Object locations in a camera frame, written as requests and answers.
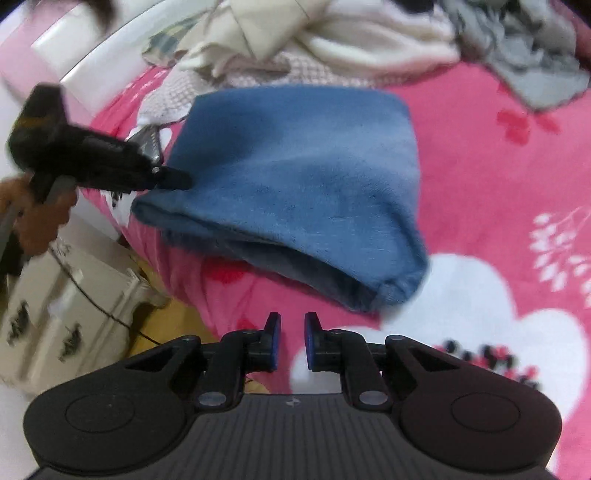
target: pink bedspread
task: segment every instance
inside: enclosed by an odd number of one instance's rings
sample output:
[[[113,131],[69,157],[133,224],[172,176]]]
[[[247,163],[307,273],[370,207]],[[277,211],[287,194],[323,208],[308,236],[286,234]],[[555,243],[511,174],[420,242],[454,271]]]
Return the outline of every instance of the pink bedspread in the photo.
[[[141,98],[164,72],[148,71],[102,112],[94,126],[126,137]],[[129,217],[133,196],[115,207],[87,193],[171,294],[196,306],[218,335],[261,327],[282,315],[274,391],[334,391],[333,374],[306,368],[305,312],[325,328],[344,327],[383,342],[398,333],[461,350],[492,345],[519,358],[499,373],[527,375],[558,406],[564,430],[550,468],[563,480],[591,477],[591,95],[553,113],[528,113],[489,73],[460,64],[415,85],[392,88],[410,107],[422,168],[420,228],[431,271],[399,310],[361,316],[309,288],[242,262],[168,248],[158,232]],[[163,132],[174,139],[181,126]]]

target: beige fabric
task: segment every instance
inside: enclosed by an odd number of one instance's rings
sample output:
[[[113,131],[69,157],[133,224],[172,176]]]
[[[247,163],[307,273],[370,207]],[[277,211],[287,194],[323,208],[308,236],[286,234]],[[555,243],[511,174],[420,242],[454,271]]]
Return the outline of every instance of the beige fabric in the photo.
[[[296,39],[333,70],[362,77],[417,76],[457,63],[455,30],[439,6],[409,14],[391,0],[333,0]]]
[[[223,75],[235,56],[270,59],[293,35],[321,17],[330,0],[225,0],[181,40],[180,65]]]
[[[260,66],[287,44],[347,76],[416,76],[459,61],[454,37],[438,6],[409,14],[391,0],[225,0],[178,53],[186,53],[180,68],[214,78]]]
[[[196,70],[183,70],[176,66],[162,85],[144,98],[138,113],[138,125],[163,125],[187,116],[196,97],[224,88],[255,87],[263,85],[335,85],[344,87],[380,87],[406,81],[395,75],[373,79],[338,75],[330,67],[309,55],[292,49],[276,55],[267,64],[269,69],[231,70],[222,80],[207,80]]]

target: white heart print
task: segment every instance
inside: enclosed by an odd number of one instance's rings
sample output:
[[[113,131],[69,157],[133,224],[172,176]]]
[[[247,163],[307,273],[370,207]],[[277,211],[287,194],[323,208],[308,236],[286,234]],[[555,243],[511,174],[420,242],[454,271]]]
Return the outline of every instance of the white heart print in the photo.
[[[129,226],[129,217],[131,216],[131,205],[138,196],[137,192],[127,194],[113,194],[111,192],[101,192],[111,215],[117,225],[127,228]]]
[[[537,310],[517,318],[506,281],[488,263],[461,255],[431,258],[431,270],[420,292],[399,309],[382,312],[380,329],[342,326],[362,334],[368,342],[383,343],[398,334],[426,345],[457,340],[477,352],[484,344],[506,345],[521,365],[538,367],[543,393],[558,407],[564,421],[580,401],[586,386],[588,345],[579,321],[554,309]],[[290,371],[295,393],[340,391],[336,374],[312,373],[301,350]],[[548,468],[555,471],[556,455]]]
[[[129,132],[129,135],[127,135],[126,140],[129,140],[131,137],[133,137],[137,132],[142,130],[143,127],[145,127],[145,125],[138,125],[137,127],[131,129],[131,132]],[[168,147],[170,141],[173,139],[173,131],[169,128],[161,128],[158,132],[158,136],[160,137],[160,147],[162,148],[162,151],[164,151]]]

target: red flower print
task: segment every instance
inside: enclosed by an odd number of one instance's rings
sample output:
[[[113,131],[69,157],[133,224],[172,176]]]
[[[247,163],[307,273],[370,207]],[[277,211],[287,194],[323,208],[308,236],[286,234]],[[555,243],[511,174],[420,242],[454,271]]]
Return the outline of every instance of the red flower print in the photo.
[[[258,330],[258,328],[249,319],[242,317],[240,320],[238,320],[236,330]]]
[[[513,97],[513,93],[503,82],[499,83],[496,91]],[[558,122],[548,113],[518,113],[512,109],[503,109],[496,114],[496,123],[506,128],[505,138],[516,145],[527,145],[530,141],[530,119],[546,133],[558,135],[562,131]]]
[[[227,285],[240,280],[250,269],[251,266],[242,260],[207,257],[203,261],[202,276]]]

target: hand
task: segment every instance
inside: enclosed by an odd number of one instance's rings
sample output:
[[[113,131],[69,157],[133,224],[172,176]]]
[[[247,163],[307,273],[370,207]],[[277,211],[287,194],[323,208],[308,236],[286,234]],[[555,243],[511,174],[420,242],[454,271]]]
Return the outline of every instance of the hand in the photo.
[[[37,205],[29,189],[30,177],[23,176],[0,182],[0,215],[11,204],[21,208],[22,216],[15,222],[14,230],[27,255],[46,252],[49,244],[57,238],[61,225],[70,220],[70,209],[76,204],[76,191],[64,192],[55,203]]]

